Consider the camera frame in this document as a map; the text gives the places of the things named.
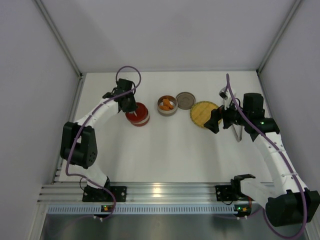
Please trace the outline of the orange fried food piece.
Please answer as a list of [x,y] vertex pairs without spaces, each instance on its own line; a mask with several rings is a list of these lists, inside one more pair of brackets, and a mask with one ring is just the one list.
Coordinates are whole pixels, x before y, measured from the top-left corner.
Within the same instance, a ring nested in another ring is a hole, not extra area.
[[170,111],[171,109],[167,105],[159,105],[159,108],[163,111]]

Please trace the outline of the metal tongs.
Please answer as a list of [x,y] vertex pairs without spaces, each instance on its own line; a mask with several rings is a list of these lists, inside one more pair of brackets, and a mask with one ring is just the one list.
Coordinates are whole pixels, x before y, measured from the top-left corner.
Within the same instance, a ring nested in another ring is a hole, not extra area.
[[243,126],[232,125],[231,130],[235,137],[235,140],[239,143],[243,139]]

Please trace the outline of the red round lid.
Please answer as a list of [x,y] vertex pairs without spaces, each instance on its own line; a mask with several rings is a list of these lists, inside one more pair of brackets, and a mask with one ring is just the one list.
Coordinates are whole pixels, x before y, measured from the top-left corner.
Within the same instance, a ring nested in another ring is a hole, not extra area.
[[143,103],[137,102],[136,106],[137,108],[134,112],[128,112],[125,114],[126,118],[131,123],[135,123],[135,124],[142,122],[148,115],[148,109]]

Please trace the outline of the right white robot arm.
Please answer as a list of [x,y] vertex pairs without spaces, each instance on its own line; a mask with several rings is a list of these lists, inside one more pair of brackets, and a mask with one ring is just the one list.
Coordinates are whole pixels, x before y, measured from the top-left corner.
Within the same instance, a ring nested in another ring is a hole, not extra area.
[[217,134],[223,128],[242,126],[259,150],[270,173],[274,189],[260,183],[252,174],[236,175],[230,180],[230,195],[236,200],[246,197],[256,201],[274,227],[309,223],[320,205],[320,194],[309,190],[293,167],[283,146],[275,120],[265,116],[260,93],[246,93],[243,105],[237,106],[229,92],[221,91],[222,106],[211,111],[204,127]]

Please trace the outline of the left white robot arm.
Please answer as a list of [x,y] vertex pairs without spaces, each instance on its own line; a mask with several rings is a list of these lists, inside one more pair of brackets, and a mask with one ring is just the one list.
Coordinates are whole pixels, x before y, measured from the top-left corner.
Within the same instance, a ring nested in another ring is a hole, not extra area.
[[90,187],[111,193],[110,179],[96,163],[96,130],[118,113],[131,113],[137,109],[136,89],[137,85],[133,81],[120,78],[116,81],[116,87],[105,93],[85,116],[64,124],[60,156],[66,160],[65,174],[68,177],[80,177]]

